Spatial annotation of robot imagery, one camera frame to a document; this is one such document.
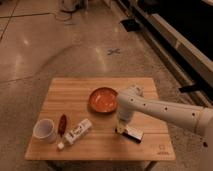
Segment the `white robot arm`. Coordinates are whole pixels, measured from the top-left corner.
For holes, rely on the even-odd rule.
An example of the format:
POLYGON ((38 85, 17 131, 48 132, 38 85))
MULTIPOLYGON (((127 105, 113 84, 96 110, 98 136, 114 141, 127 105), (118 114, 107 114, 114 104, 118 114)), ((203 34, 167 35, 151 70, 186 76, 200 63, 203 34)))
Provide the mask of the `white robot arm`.
POLYGON ((123 133, 135 112, 187 129, 204 138, 204 147, 213 147, 213 109, 181 103, 147 99, 142 89, 132 85, 117 95, 117 131, 123 133))

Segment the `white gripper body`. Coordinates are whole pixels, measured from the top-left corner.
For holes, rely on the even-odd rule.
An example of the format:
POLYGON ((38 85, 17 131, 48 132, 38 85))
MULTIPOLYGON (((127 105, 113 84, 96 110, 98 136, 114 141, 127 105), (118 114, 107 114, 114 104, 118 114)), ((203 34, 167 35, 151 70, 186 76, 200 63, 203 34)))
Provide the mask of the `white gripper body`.
POLYGON ((123 134, 126 130, 126 127, 131 122, 133 115, 130 113, 118 113, 117 114, 117 124, 116 130, 119 134, 123 134))

